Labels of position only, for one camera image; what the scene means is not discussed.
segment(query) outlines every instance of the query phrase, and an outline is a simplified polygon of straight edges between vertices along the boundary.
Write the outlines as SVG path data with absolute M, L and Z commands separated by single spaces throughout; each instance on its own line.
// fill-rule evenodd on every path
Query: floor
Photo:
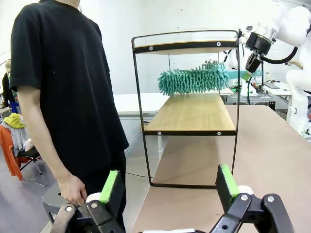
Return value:
M 147 145 L 150 170 L 153 176 L 159 163 L 157 137 L 147 137 Z M 40 163 L 39 167 L 45 174 L 48 183 L 53 184 L 55 180 L 46 164 Z M 127 155 L 127 172 L 147 176 L 142 138 L 138 140 Z M 42 181 L 34 166 L 25 168 L 22 173 L 25 179 Z M 0 177 L 0 232 L 49 233 L 51 224 L 41 203 L 41 197 L 49 187 L 27 181 L 20 182 L 17 177 L 12 177 L 3 154 L 0 154 Z M 127 174 L 126 187 L 127 206 L 123 217 L 126 232 L 131 232 L 149 189 L 148 178 Z

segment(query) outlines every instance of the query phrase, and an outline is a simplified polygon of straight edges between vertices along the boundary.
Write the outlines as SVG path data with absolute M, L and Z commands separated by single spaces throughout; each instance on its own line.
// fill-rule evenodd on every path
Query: table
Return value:
M 272 89 L 269 88 L 268 86 L 264 85 L 263 89 L 269 94 L 275 95 L 278 97 L 280 100 L 285 102 L 286 104 L 289 103 L 289 100 L 287 100 L 287 97 L 291 97 L 292 93 L 290 90 L 290 87 L 288 86 L 287 83 L 284 82 L 279 82 L 279 83 L 274 83 L 275 86 L 279 87 L 280 89 Z
M 287 83 L 279 82 L 274 83 L 275 86 L 278 86 L 280 89 L 272 89 L 267 87 L 266 85 L 263 86 L 263 90 L 266 91 L 267 94 L 275 95 L 277 98 L 279 98 L 284 103 L 288 104 L 288 110 L 287 110 L 287 118 L 286 121 L 290 121 L 291 116 L 291 103 L 292 103 L 292 92 L 290 90 L 290 87 Z
M 226 108 L 235 122 L 236 106 Z M 233 146 L 234 137 L 170 137 L 154 181 L 215 182 L 217 164 L 231 166 Z M 269 107 L 240 106 L 235 180 L 252 187 L 259 198 L 279 194 L 298 233 L 310 231 L 310 154 L 310 144 Z M 132 233 L 186 228 L 209 232 L 222 214 L 216 190 L 150 187 Z M 257 231 L 244 224 L 240 232 Z
M 273 98 L 269 95 L 260 96 L 260 97 L 250 96 L 249 100 L 250 100 L 251 104 L 256 104 L 256 103 L 267 103 L 267 104 L 269 104 L 269 102 L 273 101 Z M 226 102 L 226 104 L 236 104 L 238 102 L 238 94 L 234 93 L 231 96 L 226 96 L 225 102 Z M 240 96 L 240 103 L 248 104 L 247 97 Z

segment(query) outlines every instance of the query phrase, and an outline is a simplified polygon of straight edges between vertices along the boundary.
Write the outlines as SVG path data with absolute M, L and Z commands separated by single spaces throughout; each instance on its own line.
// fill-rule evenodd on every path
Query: man's arm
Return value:
M 30 137 L 57 179 L 62 196 L 72 204 L 83 205 L 87 199 L 85 185 L 66 169 L 56 152 L 41 113 L 40 90 L 19 86 L 17 95 Z

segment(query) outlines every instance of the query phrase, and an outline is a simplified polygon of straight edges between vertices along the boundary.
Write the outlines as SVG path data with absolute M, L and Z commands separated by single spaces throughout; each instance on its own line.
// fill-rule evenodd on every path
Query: black metal frame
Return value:
M 168 45 L 149 45 L 149 46 L 140 46 L 135 47 L 135 40 L 138 38 L 145 38 L 149 36 L 158 36 L 158 35 L 168 35 L 168 34 L 178 34 L 178 33 L 203 33 L 203 32 L 232 32 L 236 33 L 237 39 L 235 42 L 221 42 L 221 44 L 217 44 L 215 41 L 206 41 L 206 42 L 198 42 L 198 43 L 190 43 L 190 46 L 187 47 L 187 43 L 181 43 L 181 46 L 173 45 L 173 47 L 168 47 Z M 153 183 L 151 180 L 150 174 L 150 166 L 149 166 L 149 159 L 148 159 L 148 151 L 147 151 L 147 143 L 146 143 L 146 136 L 147 135 L 191 135 L 191 136 L 235 136 L 234 142 L 234 151 L 233 151 L 233 161 L 232 161 L 232 170 L 234 170 L 235 158 L 236 158 L 236 149 L 237 149 L 237 140 L 238 140 L 238 128 L 239 128 L 239 114 L 240 114 L 240 48 L 239 48 L 239 38 L 241 35 L 240 29 L 236 30 L 200 30 L 200 31 L 185 31 L 185 32 L 175 32 L 175 33 L 160 33 L 160 34 L 152 34 L 152 35 L 145 35 L 145 36 L 137 36 L 132 39 L 132 50 L 133 50 L 133 60 L 134 60 L 134 68 L 135 68 L 135 78 L 136 78 L 136 86 L 137 86 L 137 93 L 138 93 L 138 104 L 139 104 L 139 114 L 140 114 L 140 122 L 141 122 L 141 131 L 142 131 L 142 138 L 144 143 L 144 150 L 145 150 L 145 157 L 147 163 L 147 171 L 148 171 L 148 178 L 149 184 L 153 187 L 167 187 L 167 188 L 196 188 L 196 189 L 216 189 L 215 185 L 190 185 L 190 184 L 166 184 L 166 183 Z M 143 120 L 143 111 L 141 106 L 141 97 L 140 97 L 140 87 L 139 87 L 139 79 L 138 79 L 138 68 L 137 68 L 137 61 L 136 61 L 136 54 L 139 53 L 147 53 L 147 52 L 155 52 L 161 50 L 176 50 L 176 49 L 190 49 L 190 48 L 227 48 L 227 47 L 236 47 L 237 48 L 237 56 L 238 56 L 238 102 L 237 102 L 237 123 L 235 131 L 205 131 L 205 132 L 154 132 L 148 131 L 146 132 L 144 129 L 144 120 Z

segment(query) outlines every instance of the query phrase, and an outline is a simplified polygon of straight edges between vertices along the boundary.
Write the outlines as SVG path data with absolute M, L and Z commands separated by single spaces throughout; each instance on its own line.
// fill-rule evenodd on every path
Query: teal chenille mop head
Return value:
M 201 93 L 222 90 L 229 87 L 230 77 L 223 63 L 206 63 L 191 70 L 174 69 L 162 72 L 159 81 L 160 92 L 167 96 L 175 93 Z

